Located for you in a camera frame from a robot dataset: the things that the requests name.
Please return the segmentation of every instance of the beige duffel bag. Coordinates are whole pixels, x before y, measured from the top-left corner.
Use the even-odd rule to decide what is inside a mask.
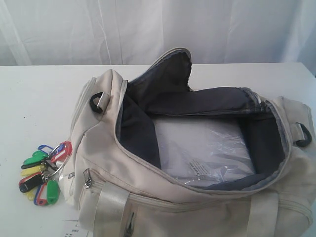
[[[81,226],[96,237],[300,236],[313,222],[316,197],[310,108],[248,88],[192,91],[190,72],[189,51],[177,48],[131,82],[108,70],[86,84],[71,125],[73,154],[59,177],[67,202],[80,210]],[[169,135],[156,135],[157,118],[171,121]],[[215,156],[207,163],[203,152],[212,147],[198,137],[209,132],[186,133],[199,121],[221,120],[239,129],[252,173],[240,176],[242,168],[229,164],[239,155],[224,149],[226,155],[216,157],[227,163],[208,166]],[[181,129],[172,130],[179,124]],[[177,131],[186,135],[168,142]],[[169,163],[191,155],[183,167],[191,169],[192,185],[163,170],[159,155],[169,151]],[[225,179],[223,169],[236,170],[235,176]],[[221,179],[209,178],[211,172]]]

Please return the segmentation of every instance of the white tag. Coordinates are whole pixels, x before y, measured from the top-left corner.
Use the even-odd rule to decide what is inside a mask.
[[[208,175],[210,173],[209,167],[203,164],[203,162],[198,162],[193,159],[192,161],[189,162],[189,166],[191,170],[194,172],[195,176]]]
[[[60,237],[87,237],[88,231],[80,228],[78,221],[64,221]]]

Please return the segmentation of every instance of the white curtain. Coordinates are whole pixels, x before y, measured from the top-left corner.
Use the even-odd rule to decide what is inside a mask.
[[[302,62],[316,74],[316,0],[0,0],[0,65]]]

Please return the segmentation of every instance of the clear plastic packaging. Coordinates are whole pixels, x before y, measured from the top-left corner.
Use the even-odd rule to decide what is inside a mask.
[[[233,119],[153,119],[161,169],[183,184],[208,187],[254,174],[237,121]]]

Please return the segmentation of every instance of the bag strap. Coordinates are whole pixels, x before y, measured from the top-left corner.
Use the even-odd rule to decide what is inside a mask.
[[[125,226],[123,214],[129,191],[114,184],[106,182],[98,200],[95,213],[93,236],[94,237],[121,237]]]
[[[247,237],[273,237],[277,223],[278,193],[261,191],[251,198]]]

